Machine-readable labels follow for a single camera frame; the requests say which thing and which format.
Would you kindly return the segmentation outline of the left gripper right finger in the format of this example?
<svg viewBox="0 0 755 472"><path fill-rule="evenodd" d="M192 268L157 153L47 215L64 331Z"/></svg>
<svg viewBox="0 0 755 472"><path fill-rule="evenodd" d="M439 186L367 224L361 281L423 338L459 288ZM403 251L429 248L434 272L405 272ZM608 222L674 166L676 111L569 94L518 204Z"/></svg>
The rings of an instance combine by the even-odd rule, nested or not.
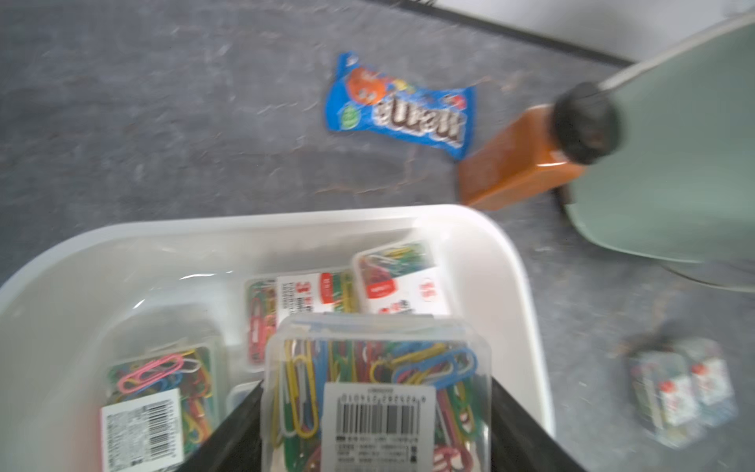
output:
<svg viewBox="0 0 755 472"><path fill-rule="evenodd" d="M491 408L492 471L584 472L497 380Z"/></svg>

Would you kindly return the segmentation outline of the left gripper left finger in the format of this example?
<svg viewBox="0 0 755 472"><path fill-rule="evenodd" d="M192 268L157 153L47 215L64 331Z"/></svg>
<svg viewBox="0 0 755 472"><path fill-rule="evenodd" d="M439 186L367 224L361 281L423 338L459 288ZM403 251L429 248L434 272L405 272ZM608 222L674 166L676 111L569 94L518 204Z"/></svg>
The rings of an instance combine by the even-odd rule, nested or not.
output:
<svg viewBox="0 0 755 472"><path fill-rule="evenodd" d="M261 398L255 387L178 472L260 472L263 469Z"/></svg>

